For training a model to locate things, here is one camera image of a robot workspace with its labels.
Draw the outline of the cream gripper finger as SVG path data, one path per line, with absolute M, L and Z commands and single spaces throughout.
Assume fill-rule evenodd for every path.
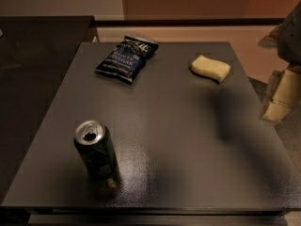
M 291 109 L 301 100 L 301 72 L 299 67 L 285 69 L 282 72 L 277 90 L 273 96 L 279 105 L 270 103 L 266 110 L 263 110 L 263 119 L 280 122 L 291 111 Z
M 263 110 L 266 110 L 270 103 L 279 105 L 279 101 L 275 101 L 273 96 L 277 90 L 278 84 L 280 82 L 282 72 L 273 70 L 269 77 L 269 82 L 265 91 L 265 98 L 263 99 L 262 106 Z

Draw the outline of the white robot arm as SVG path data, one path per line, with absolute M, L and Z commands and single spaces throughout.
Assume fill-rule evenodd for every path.
M 288 62 L 288 67 L 272 72 L 261 117 L 281 122 L 301 99 L 301 2 L 261 40 L 262 45 L 268 43 L 276 46 L 278 57 Z

